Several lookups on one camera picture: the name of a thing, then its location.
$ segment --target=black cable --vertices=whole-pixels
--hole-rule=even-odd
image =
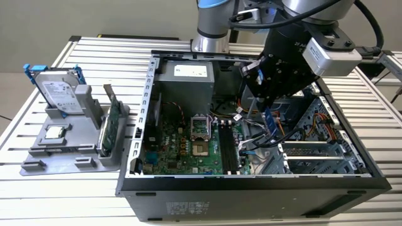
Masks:
[[[394,98],[391,99],[391,104],[395,102],[398,96],[399,96],[399,94],[397,94],[397,95],[394,96]]]
[[[286,141],[287,139],[290,139],[290,137],[299,132],[302,134],[302,140],[306,139],[306,131],[302,128],[296,128],[294,129],[288,134],[286,134],[284,137],[282,137],[279,140],[276,140],[275,142],[270,143],[270,144],[260,144],[258,145],[258,147],[262,148],[270,148],[270,147],[275,147],[279,143],[282,143],[283,141]]]
[[[232,8],[232,16],[236,15],[238,12],[239,12],[239,0],[235,0],[234,8]],[[228,43],[236,43],[238,39],[239,39],[239,31],[231,29],[231,34],[228,36]]]
[[[264,134],[264,132],[262,131],[262,132],[259,132],[259,133],[255,133],[252,136],[251,136],[251,139],[254,139],[254,138],[256,138],[256,137],[259,137],[260,135],[263,135]]]
[[[288,134],[286,134],[284,137],[282,137],[280,139],[278,139],[275,142],[267,144],[267,143],[271,141],[272,137],[274,137],[274,135],[271,135],[270,138],[268,138],[263,143],[260,143],[260,144],[255,144],[255,143],[254,143],[255,147],[251,148],[251,149],[248,149],[248,150],[242,150],[242,152],[254,151],[254,150],[256,150],[258,148],[270,148],[270,147],[275,147],[275,146],[278,146],[279,143],[282,143],[283,141],[288,140],[290,137],[291,137],[296,132],[299,132],[299,133],[302,134],[302,140],[304,140],[304,139],[306,139],[306,131],[304,131],[302,128],[296,128],[296,129],[294,129]]]
[[[259,156],[258,154],[252,154],[252,156],[255,156],[256,158],[259,158],[260,160],[266,160],[267,159],[267,157],[266,158],[263,158],[262,156]]]
[[[228,20],[228,24],[231,27],[235,28],[243,28],[243,29],[268,29],[268,28],[278,28],[282,26],[286,26],[288,24],[292,24],[295,22],[302,21],[303,19],[306,19],[307,17],[313,16],[314,14],[319,13],[322,10],[325,10],[326,8],[331,7],[335,3],[338,3],[342,0],[333,0],[326,2],[325,4],[322,4],[321,6],[315,7],[313,10],[283,20],[279,22],[272,22],[272,23],[267,23],[267,24],[242,24],[236,22],[236,17],[232,16]]]
[[[385,78],[385,76],[387,76],[391,72],[387,72],[378,80],[377,82],[374,82],[374,85]]]
[[[231,118],[232,116],[230,114],[223,114],[220,113],[219,111],[215,111],[214,109],[210,109],[210,112],[216,115],[216,116],[220,116],[220,117],[224,117],[224,118]]]
[[[5,116],[3,116],[3,115],[0,115],[0,118],[4,118],[4,119],[7,119],[7,120],[12,121],[11,118],[8,118],[8,117],[5,117]]]
[[[361,2],[361,0],[355,0],[354,5],[361,10],[362,14],[365,15],[365,17],[369,20],[369,23],[373,27],[373,30],[374,30],[374,33],[375,33],[375,38],[377,38],[377,45],[373,48],[374,48],[375,53],[379,54],[382,46],[383,46],[383,34],[382,34],[381,26],[379,26],[379,24],[375,20],[375,17],[373,16],[373,13],[370,12],[370,10],[365,6],[365,4]]]

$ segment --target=white wall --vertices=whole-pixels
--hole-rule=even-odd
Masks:
[[[386,48],[402,50],[402,0],[363,0],[386,36]],[[24,63],[48,64],[71,35],[100,33],[179,37],[196,33],[195,0],[0,0],[0,72],[20,72]],[[358,44],[374,34],[353,8],[341,22]],[[264,35],[243,33],[239,42],[263,43]]]

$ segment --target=gray parts tray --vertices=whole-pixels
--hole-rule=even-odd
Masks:
[[[69,115],[64,119],[51,119],[48,117],[35,145],[28,151],[28,158],[21,163],[20,174],[32,176],[119,170],[122,153],[124,151],[123,141],[128,112],[130,107],[124,105],[124,112],[119,116],[116,145],[107,157],[101,157],[97,154],[96,146],[101,130],[95,128],[89,118],[84,115]],[[43,143],[43,141],[44,137],[48,136],[48,128],[55,128],[55,126],[64,129],[64,137],[51,139],[49,141],[53,142],[53,145],[45,146],[48,142]]]

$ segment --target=green circuit board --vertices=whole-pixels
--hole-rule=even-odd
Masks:
[[[243,136],[240,125],[232,126],[234,141]],[[207,142],[191,141],[191,129],[187,127],[179,133],[176,123],[163,122],[162,144],[152,158],[152,170],[148,164],[148,173],[154,175],[222,175],[222,155],[219,149],[218,124],[211,126],[211,139]],[[195,146],[203,144],[198,152]],[[250,174],[248,161],[239,169],[240,174]]]
[[[120,103],[116,96],[111,97],[111,106],[108,109],[108,116],[106,118],[104,131],[101,134],[101,147],[110,153],[115,147],[120,117]]]

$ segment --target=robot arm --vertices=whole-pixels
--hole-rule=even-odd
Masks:
[[[353,4],[374,28],[378,43],[373,48],[357,48],[338,27],[338,20]],[[200,0],[199,7],[199,35],[191,44],[192,51],[228,53],[230,28],[270,29],[259,59],[240,65],[260,110],[271,106],[276,98],[295,94],[319,77],[347,76],[362,56],[367,58],[381,53],[381,28],[361,0]],[[271,8],[275,8],[275,16],[264,23]]]

